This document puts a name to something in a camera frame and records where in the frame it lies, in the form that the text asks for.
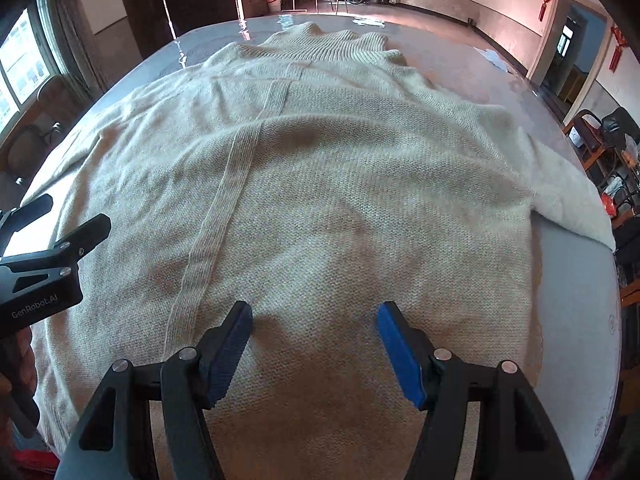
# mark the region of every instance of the metal bolt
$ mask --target metal bolt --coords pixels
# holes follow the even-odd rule
[[[505,361],[500,365],[500,367],[503,372],[508,374],[514,374],[518,371],[518,365],[513,361]]]
[[[436,348],[433,351],[433,356],[438,361],[448,361],[449,359],[451,359],[451,352],[446,348]]]
[[[183,361],[190,361],[191,359],[196,357],[197,354],[198,351],[195,348],[187,346],[186,348],[183,348],[182,350],[180,350],[180,352],[178,352],[178,357]]]
[[[129,368],[129,362],[126,359],[118,359],[111,365],[111,370],[114,372],[123,372],[127,368]]]

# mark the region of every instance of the bucket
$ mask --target bucket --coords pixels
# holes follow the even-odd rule
[[[282,10],[282,0],[267,0],[269,12],[280,12]]]

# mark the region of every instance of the hand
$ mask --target hand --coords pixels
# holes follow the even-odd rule
[[[38,375],[36,359],[31,348],[31,328],[23,328],[16,334],[22,362],[20,363],[20,378],[29,387],[32,394],[36,392]],[[11,383],[0,374],[0,396],[11,393]],[[12,441],[13,426],[9,418],[0,412],[0,447],[9,447]]]

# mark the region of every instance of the knit fabric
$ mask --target knit fabric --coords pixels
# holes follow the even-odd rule
[[[34,327],[58,452],[113,361],[164,360],[235,300],[254,332],[206,412],[228,479],[403,478],[424,414],[377,335],[382,301],[464,360],[525,361],[530,212],[613,247],[599,196],[503,108],[437,89],[385,41],[306,23],[233,43],[56,149],[32,196],[81,169],[54,237],[113,223],[80,263],[83,302]],[[152,420],[171,478],[159,406]],[[461,478],[472,462],[466,439]]]

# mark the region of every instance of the table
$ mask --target table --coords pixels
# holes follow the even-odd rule
[[[526,132],[581,168],[560,127],[519,75],[502,72],[471,46],[394,23],[359,25],[353,16],[267,16],[192,30],[153,54],[111,88],[80,121],[104,110],[135,88],[183,66],[203,62],[231,41],[258,44],[274,32],[308,21],[331,32],[383,32],[410,65],[433,82],[475,102],[500,104]],[[47,190],[53,211],[12,239],[7,254],[46,247],[77,170]],[[535,387],[564,447],[576,480],[587,478],[612,416],[620,363],[620,298],[611,251],[591,239],[532,215],[534,264],[542,278],[534,307],[542,327],[542,369]]]

